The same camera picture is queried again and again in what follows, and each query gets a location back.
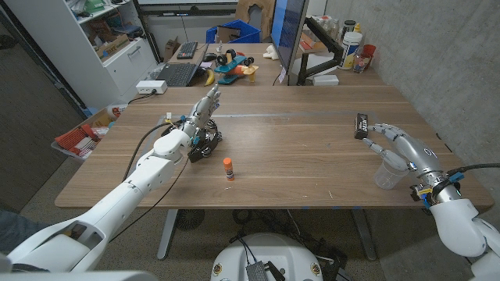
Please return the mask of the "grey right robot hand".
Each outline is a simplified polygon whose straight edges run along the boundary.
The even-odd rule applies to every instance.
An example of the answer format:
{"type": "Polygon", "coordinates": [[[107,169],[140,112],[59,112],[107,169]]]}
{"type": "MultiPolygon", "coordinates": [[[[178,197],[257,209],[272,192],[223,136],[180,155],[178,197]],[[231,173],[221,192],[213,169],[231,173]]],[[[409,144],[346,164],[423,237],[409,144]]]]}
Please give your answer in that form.
{"type": "Polygon", "coordinates": [[[421,180],[418,185],[411,186],[414,201],[424,201],[430,206],[462,199],[455,183],[443,172],[436,154],[421,140],[411,137],[403,129],[386,123],[376,123],[367,127],[368,132],[383,134],[398,151],[383,149],[371,139],[362,141],[391,168],[400,172],[412,172],[421,180]]]}

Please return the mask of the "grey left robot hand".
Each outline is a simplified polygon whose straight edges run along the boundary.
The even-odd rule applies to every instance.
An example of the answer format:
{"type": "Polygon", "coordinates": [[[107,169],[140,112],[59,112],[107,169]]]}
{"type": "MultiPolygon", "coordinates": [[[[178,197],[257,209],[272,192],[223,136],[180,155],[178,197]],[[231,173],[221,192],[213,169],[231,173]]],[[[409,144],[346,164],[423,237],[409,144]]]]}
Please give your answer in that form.
{"type": "Polygon", "coordinates": [[[200,99],[191,109],[189,116],[185,119],[182,130],[193,137],[197,129],[205,127],[213,114],[219,107],[219,85],[216,84],[202,99],[200,99]]]}

